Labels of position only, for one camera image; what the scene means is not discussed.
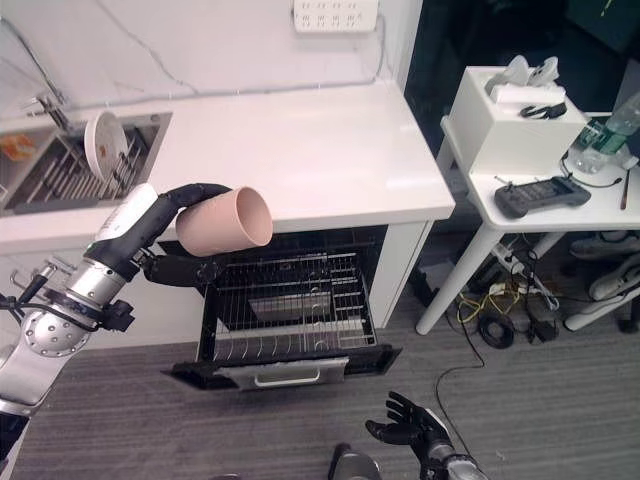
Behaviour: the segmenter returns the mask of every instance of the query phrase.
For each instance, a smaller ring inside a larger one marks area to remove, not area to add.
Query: drying rack
[[[226,266],[208,295],[202,360],[267,360],[376,344],[356,253]]]
[[[125,130],[127,152],[107,181],[91,173],[81,139],[56,135],[25,179],[15,189],[6,209],[36,211],[53,201],[74,202],[124,198],[144,167],[149,147],[136,128]]]

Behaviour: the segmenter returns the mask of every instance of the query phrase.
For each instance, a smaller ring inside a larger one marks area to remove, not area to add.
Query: robotic arm
[[[469,455],[456,453],[442,421],[399,393],[389,392],[387,417],[393,423],[367,420],[369,433],[384,443],[409,445],[420,462],[420,480],[488,480]]]
[[[28,419],[91,334],[100,328],[125,331],[134,320],[131,305],[112,300],[140,269],[148,280],[173,286],[203,285],[217,276],[210,260],[155,256],[148,248],[181,208],[229,190],[191,184],[157,195],[140,185],[107,219],[62,288],[47,287],[57,270],[47,262],[19,298],[0,294],[0,309],[20,324],[15,344],[0,350],[0,472]],[[36,295],[47,302],[33,303]]]

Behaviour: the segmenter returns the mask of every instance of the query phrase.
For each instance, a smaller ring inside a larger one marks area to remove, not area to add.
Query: white side table
[[[448,118],[445,116],[440,123],[445,133],[436,162],[440,170],[445,173],[454,161],[460,160],[458,140],[451,131]],[[550,171],[547,177],[561,175],[560,165]],[[585,181],[594,184],[607,184],[615,178],[623,176],[624,172],[616,166],[606,166],[597,175],[584,176]],[[566,232],[571,231],[603,231],[603,230],[631,230],[640,228],[640,170],[633,169],[629,179],[629,201],[626,210],[620,210],[623,183],[610,188],[587,188],[591,192],[591,199],[580,207],[558,207],[550,210],[533,211],[523,218],[510,219],[505,217],[493,201],[494,192],[504,186],[502,180],[515,184],[535,181],[532,175],[501,176],[494,174],[473,172],[463,174],[471,199],[475,204],[482,225],[473,240],[456,264],[444,285],[432,300],[416,325],[421,335],[426,335],[447,307],[455,300],[464,285],[473,276],[484,259],[491,253],[491,249],[506,233],[547,232],[534,248],[538,257],[544,255]],[[596,302],[585,308],[580,314],[565,321],[570,330],[577,330],[591,323],[605,313],[618,308],[623,303],[640,295],[640,288],[628,292],[617,302]]]

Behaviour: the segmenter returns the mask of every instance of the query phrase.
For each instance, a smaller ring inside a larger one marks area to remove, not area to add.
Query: stainless steel sink
[[[128,152],[102,182],[95,177],[84,152],[84,125],[78,134],[49,128],[23,132],[35,144],[34,159],[12,162],[0,158],[0,216],[91,208],[116,204],[151,173],[171,113],[120,119]]]

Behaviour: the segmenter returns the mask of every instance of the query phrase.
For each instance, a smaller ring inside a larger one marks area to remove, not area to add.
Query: white wall
[[[381,0],[385,63],[402,86],[421,3]],[[292,0],[4,0],[1,14],[76,107],[186,96],[194,89],[233,94],[375,76],[380,22],[370,34],[299,35],[291,6]],[[193,88],[163,73],[136,38]],[[18,43],[0,29],[0,116],[23,115],[20,105],[43,89]]]

